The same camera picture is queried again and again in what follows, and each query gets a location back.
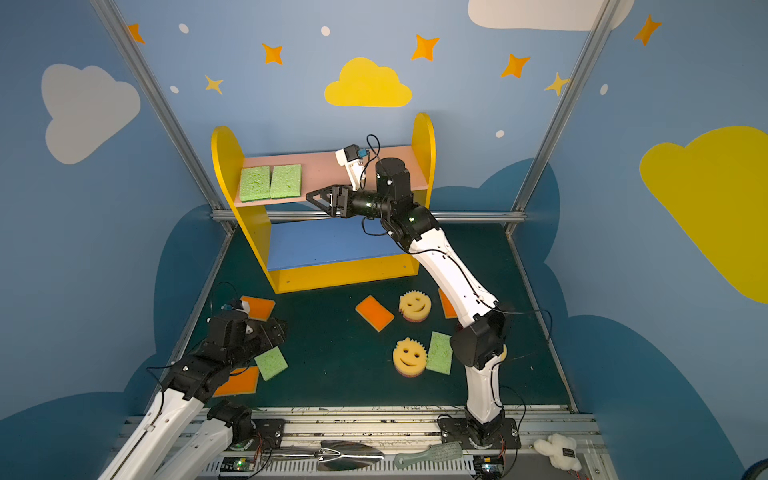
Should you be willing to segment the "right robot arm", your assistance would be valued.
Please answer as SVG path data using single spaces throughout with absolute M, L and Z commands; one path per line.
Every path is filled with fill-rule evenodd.
M 489 446 L 502 432 L 505 421 L 498 369 L 512 313 L 477 281 L 450 245 L 438 220 L 416 202 L 405 163 L 398 158 L 384 158 L 376 163 L 375 172 L 373 191 L 336 184 L 307 193 L 306 200 L 332 218 L 378 219 L 398 247 L 431 275 L 461 325 L 450 344 L 466 370 L 469 436 L 476 446 Z

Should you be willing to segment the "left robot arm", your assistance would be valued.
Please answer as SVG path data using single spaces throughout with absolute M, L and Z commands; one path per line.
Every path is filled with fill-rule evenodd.
M 198 432 L 173 456 L 171 448 L 186 427 L 240 368 L 280 345 L 287 323 L 255 320 L 243 307 L 209 321 L 207 337 L 192 352 L 164 368 L 159 391 L 140 424 L 101 473 L 102 479 L 194 479 L 234 444 L 252 440 L 252 410 L 222 401 L 212 407 Z

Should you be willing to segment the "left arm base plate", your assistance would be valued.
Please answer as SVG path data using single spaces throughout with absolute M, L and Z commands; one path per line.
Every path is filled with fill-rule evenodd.
M 286 421 L 284 419 L 253 419 L 252 436 L 230 447 L 231 451 L 257 452 L 281 446 Z

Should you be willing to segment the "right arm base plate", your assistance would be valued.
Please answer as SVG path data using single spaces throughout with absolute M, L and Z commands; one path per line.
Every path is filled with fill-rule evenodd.
M 499 415 L 481 424 L 470 418 L 441 415 L 436 420 L 443 443 L 459 442 L 464 450 L 516 450 L 521 447 L 519 428 L 513 418 Z

